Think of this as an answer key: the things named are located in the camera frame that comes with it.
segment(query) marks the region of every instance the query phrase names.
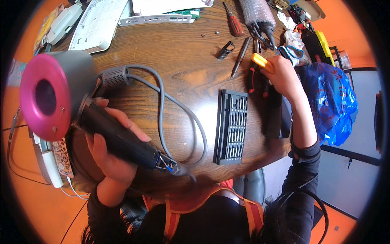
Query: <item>orange apron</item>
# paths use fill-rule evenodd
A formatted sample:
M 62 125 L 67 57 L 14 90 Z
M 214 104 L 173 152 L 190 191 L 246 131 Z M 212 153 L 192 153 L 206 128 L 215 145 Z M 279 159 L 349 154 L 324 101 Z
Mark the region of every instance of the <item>orange apron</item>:
M 165 209 L 167 216 L 165 219 L 164 236 L 166 236 L 168 240 L 171 240 L 176 232 L 177 224 L 179 223 L 181 214 L 186 214 L 197 210 L 211 195 L 223 189 L 231 191 L 244 202 L 246 215 L 248 216 L 249 236 L 251 236 L 254 230 L 256 230 L 257 234 L 264 223 L 263 208 L 261 207 L 260 203 L 250 201 L 235 193 L 232 189 L 232 181 L 221 182 L 220 184 L 221 185 L 213 185 L 205 189 L 197 189 L 193 194 L 185 198 L 171 200 L 166 199 Z M 148 211 L 150 211 L 157 204 L 164 203 L 163 200 L 155 200 L 148 196 L 143 196 L 143 198 Z

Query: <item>hair dryer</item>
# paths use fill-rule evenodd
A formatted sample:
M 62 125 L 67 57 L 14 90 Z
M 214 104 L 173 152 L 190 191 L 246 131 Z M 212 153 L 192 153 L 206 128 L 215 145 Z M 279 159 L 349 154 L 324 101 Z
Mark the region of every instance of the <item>hair dryer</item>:
M 188 169 L 139 140 L 92 100 L 100 85 L 92 56 L 85 51 L 35 56 L 27 64 L 20 84 L 20 104 L 29 128 L 47 141 L 60 140 L 70 126 L 90 135 L 99 133 L 108 151 L 118 158 L 147 169 L 187 174 Z

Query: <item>white wall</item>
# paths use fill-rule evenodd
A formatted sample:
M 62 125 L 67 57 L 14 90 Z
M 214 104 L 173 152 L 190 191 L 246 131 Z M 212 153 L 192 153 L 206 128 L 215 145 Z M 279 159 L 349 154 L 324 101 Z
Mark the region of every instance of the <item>white wall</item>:
M 380 82 L 377 71 L 353 71 L 352 80 L 359 112 L 352 133 L 338 148 L 377 159 L 374 111 Z M 379 167 L 326 151 L 321 152 L 317 195 L 322 200 L 359 218 L 374 188 Z
M 272 200 L 275 200 L 281 195 L 283 181 L 286 179 L 287 171 L 292 164 L 292 158 L 286 156 L 263 167 L 266 177 L 266 198 L 272 196 Z
M 317 195 L 359 218 L 371 196 L 379 167 L 326 151 L 321 152 Z
M 359 111 L 348 139 L 334 147 L 380 159 L 374 135 L 376 94 L 381 90 L 379 74 L 377 71 L 352 71 L 351 74 Z

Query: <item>blue plastic bag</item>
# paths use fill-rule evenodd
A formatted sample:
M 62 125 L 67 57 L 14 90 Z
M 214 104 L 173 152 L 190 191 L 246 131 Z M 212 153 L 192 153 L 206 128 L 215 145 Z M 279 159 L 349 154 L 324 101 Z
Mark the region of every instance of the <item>blue plastic bag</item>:
M 341 145 L 351 134 L 358 113 L 348 77 L 341 69 L 318 62 L 302 66 L 300 77 L 320 144 Z

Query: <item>screwdriver bit set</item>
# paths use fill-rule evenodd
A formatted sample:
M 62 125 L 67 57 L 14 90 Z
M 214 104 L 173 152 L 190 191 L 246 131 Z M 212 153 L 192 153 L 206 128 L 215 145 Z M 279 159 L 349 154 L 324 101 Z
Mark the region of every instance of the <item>screwdriver bit set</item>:
M 214 161 L 221 165 L 239 164 L 244 149 L 248 94 L 222 90 L 219 98 Z

